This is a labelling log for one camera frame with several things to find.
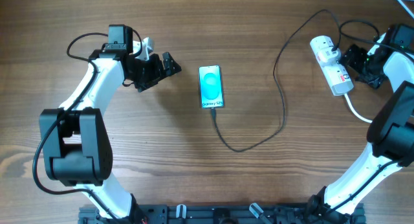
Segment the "blue Galaxy S25 smartphone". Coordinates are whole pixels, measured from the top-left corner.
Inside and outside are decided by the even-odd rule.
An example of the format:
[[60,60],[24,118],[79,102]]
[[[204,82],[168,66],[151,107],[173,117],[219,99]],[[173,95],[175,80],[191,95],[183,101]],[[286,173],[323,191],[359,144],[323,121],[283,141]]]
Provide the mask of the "blue Galaxy S25 smartphone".
[[203,109],[224,106],[221,68],[218,65],[199,67],[199,87]]

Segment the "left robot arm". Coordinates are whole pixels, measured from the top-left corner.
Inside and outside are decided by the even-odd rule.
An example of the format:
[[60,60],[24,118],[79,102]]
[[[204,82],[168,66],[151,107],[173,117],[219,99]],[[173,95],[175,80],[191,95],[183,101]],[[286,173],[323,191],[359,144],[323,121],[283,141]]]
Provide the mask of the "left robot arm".
[[84,193],[103,223],[147,223],[133,194],[112,173],[113,151],[103,115],[120,86],[143,92],[181,72],[169,52],[153,52],[150,38],[109,25],[107,42],[84,58],[88,70],[76,90],[58,108],[39,116],[41,141],[32,175],[36,186],[55,196]]

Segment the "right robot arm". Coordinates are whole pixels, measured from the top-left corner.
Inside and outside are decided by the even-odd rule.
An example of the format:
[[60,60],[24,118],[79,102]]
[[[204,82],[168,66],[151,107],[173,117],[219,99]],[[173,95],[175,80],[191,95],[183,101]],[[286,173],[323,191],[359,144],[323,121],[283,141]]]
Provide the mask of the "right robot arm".
[[353,79],[379,88],[389,80],[393,95],[369,124],[367,144],[351,167],[335,182],[313,195],[303,218],[309,223],[354,223],[359,202],[387,176],[413,162],[413,27],[391,25],[387,32],[371,41],[365,50],[351,45],[341,53],[328,36],[310,41],[320,69],[333,95],[350,101]]

